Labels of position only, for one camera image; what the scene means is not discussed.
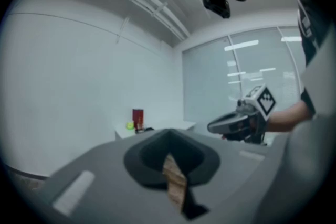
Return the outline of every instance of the fluorescent light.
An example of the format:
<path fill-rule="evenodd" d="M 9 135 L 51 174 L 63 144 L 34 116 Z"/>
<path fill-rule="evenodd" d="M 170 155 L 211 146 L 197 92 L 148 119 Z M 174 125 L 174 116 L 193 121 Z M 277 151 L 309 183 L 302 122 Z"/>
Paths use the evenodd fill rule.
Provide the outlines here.
<path fill-rule="evenodd" d="M 258 80 L 263 80 L 263 78 L 250 79 L 250 81 L 258 81 Z"/>
<path fill-rule="evenodd" d="M 240 72 L 240 73 L 231 73 L 231 74 L 227 74 L 228 77 L 233 77 L 233 76 L 238 76 L 238 75 L 245 75 L 246 72 Z"/>
<path fill-rule="evenodd" d="M 232 46 L 226 46 L 224 48 L 224 50 L 229 51 L 229 50 L 234 50 L 234 49 L 250 47 L 250 46 L 254 46 L 254 45 L 258 45 L 258 44 L 259 44 L 259 40 L 252 40 L 252 41 L 248 41 L 248 42 L 244 42 L 244 43 L 235 44 L 235 45 L 232 45 Z"/>
<path fill-rule="evenodd" d="M 301 37 L 283 37 L 281 39 L 282 42 L 295 42 L 295 41 L 299 41 L 301 42 L 302 41 L 302 38 Z"/>
<path fill-rule="evenodd" d="M 235 67 L 235 66 L 237 66 L 237 62 L 236 61 L 227 61 L 226 63 L 227 63 L 228 67 Z"/>
<path fill-rule="evenodd" d="M 272 67 L 272 68 L 261 69 L 260 72 L 267 72 L 267 71 L 274 71 L 274 70 L 276 70 L 276 68 Z"/>
<path fill-rule="evenodd" d="M 241 83 L 241 81 L 231 81 L 231 82 L 229 82 L 229 84 L 237 84 L 237 83 Z"/>

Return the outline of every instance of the black sleeve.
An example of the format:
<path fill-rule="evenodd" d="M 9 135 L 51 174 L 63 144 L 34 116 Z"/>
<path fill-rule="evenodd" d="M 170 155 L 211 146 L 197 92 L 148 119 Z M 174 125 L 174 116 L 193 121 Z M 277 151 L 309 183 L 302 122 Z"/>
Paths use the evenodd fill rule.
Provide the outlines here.
<path fill-rule="evenodd" d="M 303 102 L 306 103 L 307 107 L 309 108 L 310 112 L 312 113 L 312 115 L 315 115 L 315 108 L 314 105 L 308 95 L 308 92 L 306 91 L 306 89 L 304 89 L 302 95 L 301 95 L 301 100 Z"/>

